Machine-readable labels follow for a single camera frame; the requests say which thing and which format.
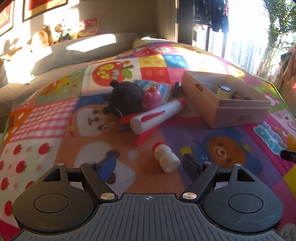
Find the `boy figure keychain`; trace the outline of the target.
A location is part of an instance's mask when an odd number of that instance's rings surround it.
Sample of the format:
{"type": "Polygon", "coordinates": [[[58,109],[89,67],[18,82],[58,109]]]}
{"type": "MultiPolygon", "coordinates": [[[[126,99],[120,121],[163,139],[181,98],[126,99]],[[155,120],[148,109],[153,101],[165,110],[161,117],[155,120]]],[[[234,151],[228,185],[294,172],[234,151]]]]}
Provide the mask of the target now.
{"type": "Polygon", "coordinates": [[[231,98],[232,99],[236,99],[236,100],[251,100],[250,98],[248,98],[248,97],[246,97],[246,96],[244,96],[242,94],[239,94],[238,92],[234,92],[232,94],[232,97],[231,98]]]}

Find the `white pillow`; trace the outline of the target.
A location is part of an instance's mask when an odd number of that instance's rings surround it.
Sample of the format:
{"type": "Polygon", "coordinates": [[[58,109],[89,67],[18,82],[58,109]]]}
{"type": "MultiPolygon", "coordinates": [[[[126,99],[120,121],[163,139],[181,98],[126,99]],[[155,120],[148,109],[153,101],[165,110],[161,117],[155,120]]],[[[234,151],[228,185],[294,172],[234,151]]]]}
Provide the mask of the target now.
{"type": "Polygon", "coordinates": [[[103,34],[77,38],[32,53],[31,75],[54,68],[119,55],[132,48],[136,33],[103,34]]]}

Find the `orange plush toy on ledge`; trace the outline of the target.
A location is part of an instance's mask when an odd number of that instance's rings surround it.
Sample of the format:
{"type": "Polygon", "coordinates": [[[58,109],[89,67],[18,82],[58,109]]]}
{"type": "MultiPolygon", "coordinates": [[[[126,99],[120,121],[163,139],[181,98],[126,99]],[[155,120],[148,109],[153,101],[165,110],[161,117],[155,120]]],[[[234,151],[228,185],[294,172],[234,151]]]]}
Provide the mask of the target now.
{"type": "Polygon", "coordinates": [[[28,41],[31,47],[44,48],[54,44],[54,39],[50,25],[44,25],[42,30],[37,31],[33,34],[31,39],[28,41]]]}

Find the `framed red wall picture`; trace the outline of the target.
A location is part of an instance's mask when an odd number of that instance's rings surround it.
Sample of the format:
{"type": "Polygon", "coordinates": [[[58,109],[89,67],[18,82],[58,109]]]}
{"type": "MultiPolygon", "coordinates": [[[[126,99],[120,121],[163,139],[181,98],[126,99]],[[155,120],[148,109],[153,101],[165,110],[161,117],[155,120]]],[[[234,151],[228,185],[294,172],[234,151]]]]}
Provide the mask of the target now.
{"type": "Polygon", "coordinates": [[[1,3],[0,35],[2,36],[13,28],[15,1],[3,1],[1,3]]]}

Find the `small white yogurt bottle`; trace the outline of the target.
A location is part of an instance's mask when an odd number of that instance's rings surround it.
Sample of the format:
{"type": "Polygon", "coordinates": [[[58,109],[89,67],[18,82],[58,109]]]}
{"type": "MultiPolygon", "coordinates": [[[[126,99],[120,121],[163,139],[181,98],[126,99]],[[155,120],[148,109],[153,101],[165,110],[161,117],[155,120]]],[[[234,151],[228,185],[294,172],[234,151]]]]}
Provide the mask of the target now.
{"type": "Polygon", "coordinates": [[[166,173],[171,173],[177,170],[181,164],[177,155],[165,143],[156,143],[153,146],[152,151],[154,153],[154,157],[159,162],[159,165],[166,173]]]}

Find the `yellow pudding toy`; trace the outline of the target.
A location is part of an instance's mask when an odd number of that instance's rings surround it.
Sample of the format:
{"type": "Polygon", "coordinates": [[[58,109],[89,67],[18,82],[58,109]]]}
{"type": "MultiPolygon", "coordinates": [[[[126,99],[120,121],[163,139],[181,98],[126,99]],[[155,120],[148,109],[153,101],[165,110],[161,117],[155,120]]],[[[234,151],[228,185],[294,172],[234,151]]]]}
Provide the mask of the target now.
{"type": "Polygon", "coordinates": [[[220,99],[230,99],[232,95],[232,90],[230,87],[227,87],[225,85],[220,85],[217,89],[216,95],[220,99]]]}

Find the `white cardboard box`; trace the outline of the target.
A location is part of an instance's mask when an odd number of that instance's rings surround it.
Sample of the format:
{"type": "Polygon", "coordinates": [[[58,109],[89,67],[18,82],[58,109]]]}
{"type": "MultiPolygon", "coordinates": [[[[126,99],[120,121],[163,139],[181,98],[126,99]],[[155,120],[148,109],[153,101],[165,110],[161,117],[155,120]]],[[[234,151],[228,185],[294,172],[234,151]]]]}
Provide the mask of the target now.
{"type": "Polygon", "coordinates": [[[264,121],[270,101],[238,78],[218,73],[185,71],[182,91],[210,128],[251,125],[264,121]],[[216,93],[220,85],[230,87],[251,100],[220,99],[216,93]]]}

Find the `pink cartoon squishy toy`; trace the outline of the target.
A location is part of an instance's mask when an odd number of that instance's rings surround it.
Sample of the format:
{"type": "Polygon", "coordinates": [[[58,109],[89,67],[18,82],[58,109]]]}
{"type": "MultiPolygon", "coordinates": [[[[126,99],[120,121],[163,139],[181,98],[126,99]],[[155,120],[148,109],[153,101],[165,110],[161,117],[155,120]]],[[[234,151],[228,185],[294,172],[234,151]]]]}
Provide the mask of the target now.
{"type": "Polygon", "coordinates": [[[143,97],[142,107],[144,110],[151,110],[159,107],[162,104],[162,95],[157,87],[149,88],[143,97]]]}

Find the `blue white tissue pack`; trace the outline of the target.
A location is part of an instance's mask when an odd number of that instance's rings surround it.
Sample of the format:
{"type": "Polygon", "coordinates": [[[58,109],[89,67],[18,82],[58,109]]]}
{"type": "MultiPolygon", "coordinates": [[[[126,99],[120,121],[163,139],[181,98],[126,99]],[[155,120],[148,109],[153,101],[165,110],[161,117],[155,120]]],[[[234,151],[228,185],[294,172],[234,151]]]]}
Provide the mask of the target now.
{"type": "Polygon", "coordinates": [[[151,87],[155,87],[162,96],[162,104],[166,103],[170,96],[171,85],[167,83],[158,83],[150,80],[135,79],[134,84],[138,85],[143,94],[145,94],[151,87]]]}

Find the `colourful cartoon play mat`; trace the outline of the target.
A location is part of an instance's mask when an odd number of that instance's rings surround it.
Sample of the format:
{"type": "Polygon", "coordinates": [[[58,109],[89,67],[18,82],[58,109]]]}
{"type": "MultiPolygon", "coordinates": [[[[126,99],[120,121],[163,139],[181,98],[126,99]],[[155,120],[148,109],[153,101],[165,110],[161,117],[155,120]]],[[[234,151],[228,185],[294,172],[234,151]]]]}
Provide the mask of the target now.
{"type": "Polygon", "coordinates": [[[14,110],[1,152],[1,240],[295,240],[295,163],[283,160],[295,118],[276,88],[195,47],[159,42],[99,60],[37,91],[14,110]],[[232,75],[270,101],[264,121],[210,128],[186,99],[185,71],[232,75]],[[187,106],[141,145],[129,124],[104,114],[110,82],[171,85],[187,106]],[[154,157],[162,142],[181,161],[166,173],[154,157]],[[184,202],[189,154],[218,166],[214,189],[184,202]],[[115,155],[107,185],[114,202],[96,202],[80,166],[115,155]]]}

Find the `black plush toy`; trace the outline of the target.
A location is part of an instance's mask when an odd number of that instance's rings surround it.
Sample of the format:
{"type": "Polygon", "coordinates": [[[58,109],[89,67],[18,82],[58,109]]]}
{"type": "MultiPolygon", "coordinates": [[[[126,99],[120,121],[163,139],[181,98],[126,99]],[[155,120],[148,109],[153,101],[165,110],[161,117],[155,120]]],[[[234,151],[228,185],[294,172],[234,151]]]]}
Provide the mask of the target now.
{"type": "Polygon", "coordinates": [[[110,86],[113,88],[111,94],[103,96],[103,100],[108,102],[102,110],[104,114],[113,114],[122,118],[144,111],[142,107],[144,94],[137,84],[112,80],[110,86]]]}

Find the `hanging dark clothes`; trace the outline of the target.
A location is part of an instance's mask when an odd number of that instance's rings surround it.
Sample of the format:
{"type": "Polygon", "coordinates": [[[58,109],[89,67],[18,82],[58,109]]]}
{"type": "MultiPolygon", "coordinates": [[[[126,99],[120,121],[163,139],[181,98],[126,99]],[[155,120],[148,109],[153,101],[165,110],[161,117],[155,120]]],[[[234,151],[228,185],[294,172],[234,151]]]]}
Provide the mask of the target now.
{"type": "Polygon", "coordinates": [[[227,0],[196,0],[195,22],[207,25],[214,32],[229,32],[227,0]]]}

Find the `red picture book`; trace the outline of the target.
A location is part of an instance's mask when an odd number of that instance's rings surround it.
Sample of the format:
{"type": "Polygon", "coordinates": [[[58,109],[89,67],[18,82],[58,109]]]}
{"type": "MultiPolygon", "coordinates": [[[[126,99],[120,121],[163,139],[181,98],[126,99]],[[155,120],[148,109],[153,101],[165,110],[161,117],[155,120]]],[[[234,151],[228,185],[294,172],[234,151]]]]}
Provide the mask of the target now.
{"type": "Polygon", "coordinates": [[[99,19],[89,19],[79,21],[78,37],[89,37],[98,35],[99,33],[99,19]]]}

